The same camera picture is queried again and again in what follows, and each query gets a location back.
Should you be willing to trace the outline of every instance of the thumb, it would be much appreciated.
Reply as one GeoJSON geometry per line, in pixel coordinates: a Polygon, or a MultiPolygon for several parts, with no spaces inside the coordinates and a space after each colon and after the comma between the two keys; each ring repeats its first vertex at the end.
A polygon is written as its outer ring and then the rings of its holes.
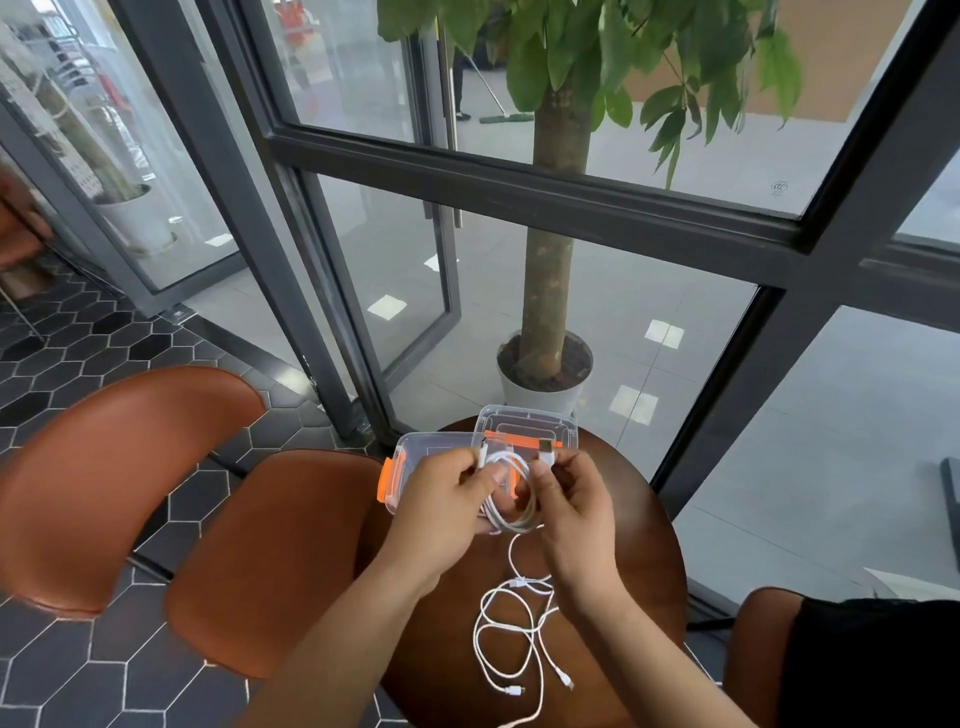
{"type": "Polygon", "coordinates": [[[560,487],[557,478],[554,477],[550,466],[542,460],[534,460],[530,463],[530,488],[540,502],[540,509],[543,511],[543,517],[551,521],[566,509],[572,508],[570,502],[564,495],[564,489],[560,487]]]}
{"type": "Polygon", "coordinates": [[[467,488],[476,499],[478,509],[487,496],[506,482],[509,470],[509,466],[504,462],[490,463],[471,475],[464,483],[463,487],[467,488]]]}

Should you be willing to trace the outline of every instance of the mop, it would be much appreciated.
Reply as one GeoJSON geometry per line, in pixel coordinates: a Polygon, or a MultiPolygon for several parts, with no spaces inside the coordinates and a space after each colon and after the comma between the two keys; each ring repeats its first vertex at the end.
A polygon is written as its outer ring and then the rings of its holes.
{"type": "Polygon", "coordinates": [[[493,100],[500,107],[499,116],[481,116],[480,117],[481,124],[503,124],[509,121],[533,121],[534,120],[534,115],[532,113],[507,113],[507,110],[503,108],[503,104],[500,103],[500,100],[496,98],[496,94],[493,93],[493,89],[490,88],[490,84],[487,83],[487,79],[485,79],[483,77],[483,74],[480,73],[480,69],[477,68],[476,62],[466,53],[464,54],[464,56],[466,56],[467,60],[470,61],[470,65],[473,66],[473,70],[477,72],[477,76],[480,77],[480,80],[483,82],[483,85],[487,87],[487,91],[490,92],[490,95],[493,97],[493,100]]]}

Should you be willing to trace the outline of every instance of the green mop head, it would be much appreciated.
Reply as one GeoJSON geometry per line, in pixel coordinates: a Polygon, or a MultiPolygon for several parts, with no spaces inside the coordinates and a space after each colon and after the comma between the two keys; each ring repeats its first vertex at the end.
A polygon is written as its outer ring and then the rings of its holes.
{"type": "Polygon", "coordinates": [[[532,113],[511,113],[503,116],[481,116],[481,124],[506,124],[511,121],[533,121],[532,113]]]}

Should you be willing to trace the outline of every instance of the round wooden table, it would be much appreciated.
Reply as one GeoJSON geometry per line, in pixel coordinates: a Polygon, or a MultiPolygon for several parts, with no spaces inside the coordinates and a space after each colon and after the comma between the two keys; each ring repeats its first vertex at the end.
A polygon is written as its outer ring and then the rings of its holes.
{"type": "MultiPolygon", "coordinates": [[[[469,418],[445,429],[472,431],[474,422],[475,418],[469,418]]],[[[666,513],[643,475],[612,446],[581,428],[580,449],[590,453],[613,497],[616,563],[627,589],[670,639],[683,645],[686,575],[666,513]]],[[[360,537],[358,569],[373,558],[389,527],[386,509],[374,508],[360,537]]],[[[473,623],[480,597],[511,576],[507,563],[511,537],[477,536],[464,558],[420,601],[403,632],[383,686],[416,728],[495,728],[528,716],[537,707],[539,677],[533,658],[515,681],[525,687],[524,694],[512,697],[487,684],[473,655],[473,623]]],[[[536,532],[518,539],[514,559],[524,575],[547,574],[536,532]]],[[[524,596],[538,615],[542,601],[529,592],[524,596]]],[[[529,623],[520,604],[506,596],[496,600],[490,615],[515,624],[529,623]]],[[[537,725],[592,728],[632,724],[576,630],[559,612],[544,625],[543,641],[575,687],[573,691],[565,688],[544,661],[546,685],[537,725]]],[[[520,667],[528,643],[522,635],[487,630],[482,645],[494,665],[512,671],[520,667]]]]}

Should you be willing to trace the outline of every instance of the white flower pot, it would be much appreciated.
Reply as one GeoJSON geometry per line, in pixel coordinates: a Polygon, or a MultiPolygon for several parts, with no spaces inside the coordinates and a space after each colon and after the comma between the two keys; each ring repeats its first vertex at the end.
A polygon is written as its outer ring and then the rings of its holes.
{"type": "Polygon", "coordinates": [[[124,203],[97,205],[120,235],[124,245],[138,255],[156,255],[174,244],[176,237],[163,209],[163,197],[148,184],[143,194],[124,203]]]}
{"type": "MultiPolygon", "coordinates": [[[[511,334],[510,338],[507,339],[507,342],[509,343],[518,335],[519,331],[515,331],[513,334],[511,334]]],[[[593,353],[590,351],[587,343],[579,336],[576,336],[576,334],[573,334],[570,331],[568,331],[566,335],[574,338],[580,344],[583,344],[584,348],[586,349],[586,354],[589,358],[589,370],[587,375],[584,376],[580,382],[568,389],[563,389],[556,392],[538,392],[532,389],[526,389],[507,377],[507,375],[503,373],[503,369],[500,367],[498,356],[496,370],[500,373],[500,383],[503,386],[504,401],[506,401],[507,404],[512,407],[525,407],[527,409],[538,409],[543,412],[553,412],[564,417],[569,417],[571,415],[573,408],[577,405],[577,399],[580,398],[580,393],[583,391],[584,386],[586,386],[593,374],[593,353]]]]}

